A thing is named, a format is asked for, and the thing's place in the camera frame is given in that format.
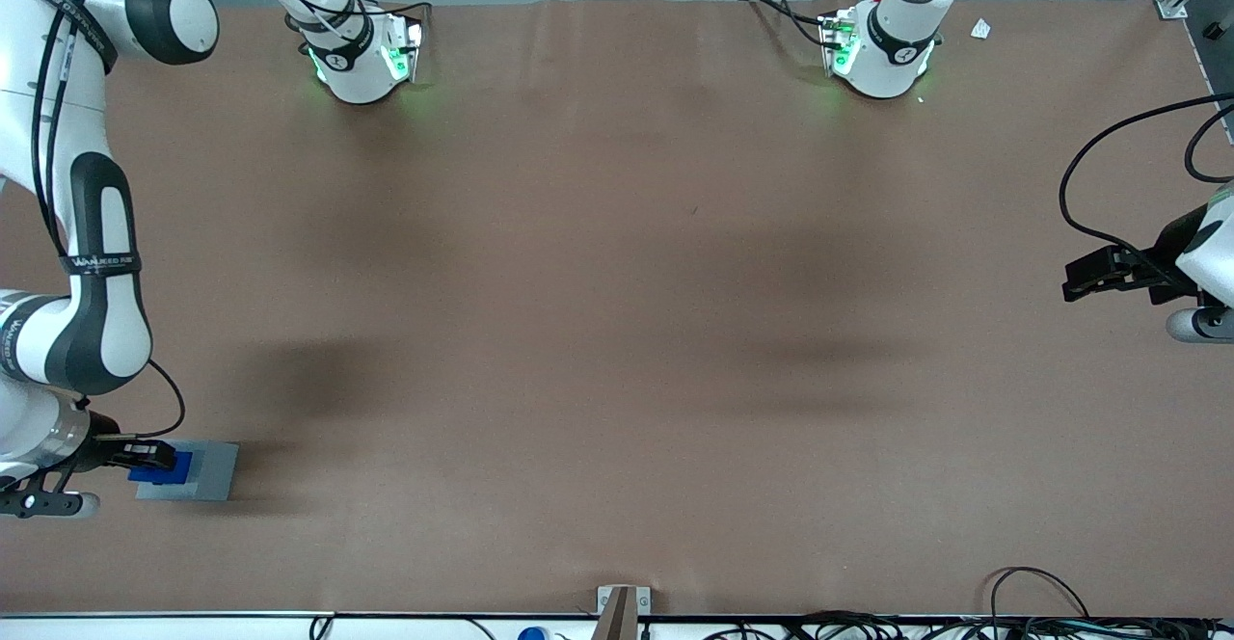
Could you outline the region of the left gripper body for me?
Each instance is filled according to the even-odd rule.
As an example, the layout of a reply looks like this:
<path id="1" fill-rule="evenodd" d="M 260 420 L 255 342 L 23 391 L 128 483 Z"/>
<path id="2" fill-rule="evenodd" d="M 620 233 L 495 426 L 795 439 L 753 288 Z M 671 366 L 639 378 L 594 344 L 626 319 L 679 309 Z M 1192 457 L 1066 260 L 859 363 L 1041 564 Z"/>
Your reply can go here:
<path id="1" fill-rule="evenodd" d="M 1222 184 L 1198 208 L 1162 228 L 1149 254 L 1177 282 L 1149 289 L 1151 305 L 1198 297 L 1204 306 L 1233 305 L 1233 187 Z"/>

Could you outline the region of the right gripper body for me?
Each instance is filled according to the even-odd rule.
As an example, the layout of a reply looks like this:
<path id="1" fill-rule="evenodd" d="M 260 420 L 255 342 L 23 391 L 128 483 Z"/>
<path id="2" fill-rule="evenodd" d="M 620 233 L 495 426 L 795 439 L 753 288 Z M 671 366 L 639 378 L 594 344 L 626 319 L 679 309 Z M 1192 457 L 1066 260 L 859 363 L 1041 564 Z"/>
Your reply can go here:
<path id="1" fill-rule="evenodd" d="M 14 379 L 1 380 L 1 482 L 17 485 L 43 469 L 56 467 L 84 451 L 84 469 L 106 457 L 93 455 L 97 437 L 115 435 L 118 423 L 89 411 L 60 391 Z"/>

